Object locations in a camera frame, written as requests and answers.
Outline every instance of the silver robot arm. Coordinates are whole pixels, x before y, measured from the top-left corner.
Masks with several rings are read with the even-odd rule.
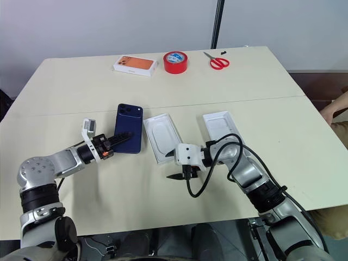
[[[271,180],[250,153],[240,152],[239,142],[241,140],[228,136],[219,141],[207,142],[206,148],[179,144],[167,156],[174,155],[175,163],[182,165],[183,172],[168,177],[185,179],[190,195],[197,197],[203,190],[193,194],[189,179],[197,177],[198,170],[214,167],[214,162],[218,165],[225,164],[231,172],[229,180],[237,183],[258,210],[264,223],[270,226],[267,238],[279,260],[333,260],[324,251],[323,242],[312,224],[284,194],[284,188],[278,187]]]
[[[21,248],[5,256],[4,260],[59,261],[77,244],[75,225],[59,201],[56,178],[68,177],[85,168],[91,161],[112,157],[113,146],[127,141],[132,133],[110,138],[94,136],[95,120],[84,119],[82,136],[85,145],[69,147],[50,156],[25,160],[18,171],[20,197],[23,208]]]

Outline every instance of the cable connector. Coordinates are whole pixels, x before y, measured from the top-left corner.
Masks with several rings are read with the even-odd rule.
[[[206,142],[206,147],[209,148],[211,145],[215,145],[218,143],[216,140],[210,140]]]
[[[287,186],[282,186],[282,187],[279,188],[279,192],[280,193],[284,193],[284,191],[286,191],[287,189],[288,189]]]

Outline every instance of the white wall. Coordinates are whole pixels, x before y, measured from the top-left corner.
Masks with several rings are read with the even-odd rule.
[[[216,0],[0,0],[0,88],[45,58],[207,49]]]
[[[287,70],[348,70],[348,1],[225,1],[217,45],[266,45]]]

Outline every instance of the person's hand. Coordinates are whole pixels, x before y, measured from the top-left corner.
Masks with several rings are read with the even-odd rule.
[[[325,107],[323,110],[320,111],[321,116],[324,118],[324,120],[331,126],[332,120],[333,120],[333,114],[334,110],[331,108]]]

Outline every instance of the orange phone box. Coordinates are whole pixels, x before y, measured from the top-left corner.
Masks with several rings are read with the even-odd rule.
[[[115,71],[151,76],[157,67],[157,60],[122,55],[114,64]]]

